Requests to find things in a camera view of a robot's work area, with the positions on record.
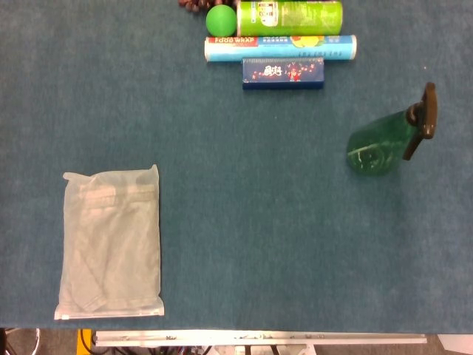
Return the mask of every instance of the cable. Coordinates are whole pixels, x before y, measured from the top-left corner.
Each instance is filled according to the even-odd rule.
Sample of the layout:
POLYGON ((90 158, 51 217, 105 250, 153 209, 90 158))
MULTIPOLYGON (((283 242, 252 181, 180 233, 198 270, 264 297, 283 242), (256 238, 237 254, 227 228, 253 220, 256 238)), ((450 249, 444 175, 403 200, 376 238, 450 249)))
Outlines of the cable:
POLYGON ((7 333, 3 328, 0 328, 0 354, 5 354, 7 349, 7 333))
POLYGON ((278 347, 275 345, 271 346, 271 350, 273 352, 273 355, 279 355, 278 347))
POLYGON ((38 348, 39 348, 39 341, 41 340, 41 330, 39 328, 36 328, 36 344, 35 348, 33 349, 33 352, 31 355, 36 355, 38 353, 38 348))
POLYGON ((91 354, 91 355, 103 355, 105 354, 108 350, 110 349, 105 349, 105 351, 102 351, 101 353, 97 353, 95 351, 93 351, 92 349, 90 349, 87 345, 86 345, 86 341, 84 340, 84 333, 83 333, 83 330, 81 329, 79 331, 79 333, 81 334, 81 341, 82 341, 82 345, 85 347, 85 349, 91 354))
POLYGON ((126 355, 126 353, 122 352, 122 350, 120 350, 120 348, 113 348, 113 350, 118 351, 121 355, 126 355))

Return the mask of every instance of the floor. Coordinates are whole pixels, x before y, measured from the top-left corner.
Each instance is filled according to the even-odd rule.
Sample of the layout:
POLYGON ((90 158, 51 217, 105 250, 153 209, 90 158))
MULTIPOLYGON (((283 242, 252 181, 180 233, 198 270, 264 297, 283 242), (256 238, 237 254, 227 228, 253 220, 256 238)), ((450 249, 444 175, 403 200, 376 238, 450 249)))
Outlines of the floor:
MULTIPOLYGON (((35 331, 23 329, 9 335, 9 342, 17 355, 31 354, 35 331)), ((77 332, 70 330, 43 330, 38 355, 75 355, 77 332)), ((351 345, 316 346, 317 355, 447 355, 437 336, 428 336, 427 345, 351 345)))

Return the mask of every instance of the green spray bottle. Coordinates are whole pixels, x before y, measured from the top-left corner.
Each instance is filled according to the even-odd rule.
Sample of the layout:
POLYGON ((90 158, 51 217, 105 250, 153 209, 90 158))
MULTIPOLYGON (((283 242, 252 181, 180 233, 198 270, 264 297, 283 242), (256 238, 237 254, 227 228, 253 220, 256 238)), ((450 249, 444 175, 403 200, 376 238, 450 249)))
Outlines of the green spray bottle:
POLYGON ((402 159, 410 160, 420 142, 434 137, 437 125, 435 85, 427 83, 420 102, 368 124, 348 140, 349 165, 365 175, 383 175, 402 159))

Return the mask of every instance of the folded cloth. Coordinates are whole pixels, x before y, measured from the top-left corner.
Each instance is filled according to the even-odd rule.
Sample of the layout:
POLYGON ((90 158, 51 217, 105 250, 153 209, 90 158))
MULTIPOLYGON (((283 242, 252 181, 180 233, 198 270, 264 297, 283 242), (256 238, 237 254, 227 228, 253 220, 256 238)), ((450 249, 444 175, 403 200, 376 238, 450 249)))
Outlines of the folded cloth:
POLYGON ((164 315, 159 176, 67 172, 64 262, 55 320, 164 315))

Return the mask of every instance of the table surface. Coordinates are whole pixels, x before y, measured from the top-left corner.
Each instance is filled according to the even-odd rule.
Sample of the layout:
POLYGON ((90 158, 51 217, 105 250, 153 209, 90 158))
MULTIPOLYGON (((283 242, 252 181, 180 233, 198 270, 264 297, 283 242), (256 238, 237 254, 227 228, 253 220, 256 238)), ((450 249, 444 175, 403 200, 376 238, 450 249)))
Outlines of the table surface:
POLYGON ((243 92, 176 0, 0 3, 0 325, 473 332, 473 1, 344 3, 319 91, 243 92), (438 130, 361 177, 350 133, 437 84, 438 130), (166 315, 56 322, 64 172, 160 170, 166 315))

